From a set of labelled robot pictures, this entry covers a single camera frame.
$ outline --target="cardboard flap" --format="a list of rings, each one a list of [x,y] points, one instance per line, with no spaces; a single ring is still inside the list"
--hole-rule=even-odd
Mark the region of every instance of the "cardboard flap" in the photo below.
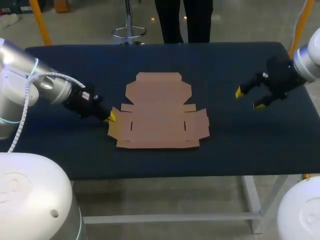
[[[134,104],[184,104],[192,95],[191,85],[179,73],[140,72],[126,86],[125,96]]]

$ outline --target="person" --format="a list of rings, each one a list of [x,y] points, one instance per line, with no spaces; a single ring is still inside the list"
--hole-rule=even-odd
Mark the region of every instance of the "person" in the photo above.
[[[183,43],[180,33],[181,0],[155,0],[163,41],[165,44]],[[210,42],[213,0],[183,0],[189,43]]]

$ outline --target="stool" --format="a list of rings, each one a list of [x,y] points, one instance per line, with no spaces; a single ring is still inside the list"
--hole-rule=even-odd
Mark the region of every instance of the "stool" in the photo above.
[[[127,44],[139,44],[138,42],[134,41],[134,38],[145,35],[147,33],[147,29],[141,26],[132,25],[131,0],[125,0],[125,10],[126,10],[125,26],[112,30],[112,35],[117,38],[128,39]],[[123,29],[126,29],[127,36],[121,36],[117,34],[118,31]],[[134,30],[140,30],[141,33],[138,35],[134,35]]]

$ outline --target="white cable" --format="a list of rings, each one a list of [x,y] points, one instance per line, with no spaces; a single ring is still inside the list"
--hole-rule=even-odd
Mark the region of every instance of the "white cable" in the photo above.
[[[71,76],[68,75],[64,75],[61,73],[57,73],[57,72],[47,72],[47,73],[41,73],[41,74],[35,74],[35,75],[30,75],[27,79],[26,85],[25,85],[25,99],[24,99],[24,106],[23,106],[23,111],[22,111],[22,116],[21,116],[21,121],[19,123],[18,129],[15,133],[14,139],[11,143],[11,146],[9,148],[8,153],[12,153],[18,143],[18,140],[20,138],[22,129],[24,128],[25,125],[25,121],[27,118],[27,113],[28,113],[28,107],[29,107],[29,100],[30,100],[30,85],[37,79],[39,79],[39,77],[57,77],[57,78],[61,78],[61,79],[65,79],[68,82],[72,82],[77,84],[79,87],[81,88],[85,88],[86,86],[83,85],[81,82],[79,82],[78,80],[74,79]]]
[[[307,2],[308,2],[308,0],[304,0],[304,4],[303,4],[303,7],[302,7],[302,9],[301,9],[301,12],[299,13],[297,19],[295,20],[294,30],[293,30],[293,37],[292,37],[292,40],[291,40],[291,44],[290,44],[290,46],[289,46],[289,48],[288,48],[288,52],[291,50],[291,48],[292,48],[292,47],[294,46],[294,44],[295,44],[295,37],[296,37],[296,30],[297,30],[298,22],[299,22],[299,19],[300,19],[302,13],[304,12],[304,10],[305,10],[305,8],[306,8],[306,6],[307,6]]]

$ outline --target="gray floor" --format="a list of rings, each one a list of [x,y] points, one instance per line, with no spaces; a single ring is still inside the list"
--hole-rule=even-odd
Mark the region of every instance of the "gray floor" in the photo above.
[[[44,14],[53,44],[118,44],[113,28],[125,24],[122,0],[72,0],[72,12]],[[148,29],[141,38],[146,44],[162,43],[161,29],[153,0],[132,0],[134,23]],[[303,0],[214,0],[212,42],[279,41],[288,46]],[[314,6],[301,43],[307,43],[320,27],[320,6]],[[186,21],[181,6],[181,31],[186,38]],[[0,37],[22,48],[43,45],[34,17],[0,31]],[[307,86],[320,110],[320,82]],[[255,177],[262,199],[274,176]],[[79,181],[75,191],[85,216],[156,213],[219,213],[247,210],[238,177],[191,177]],[[252,235],[246,221],[175,222],[146,224],[90,225],[89,240],[278,240],[276,222],[263,235]]]

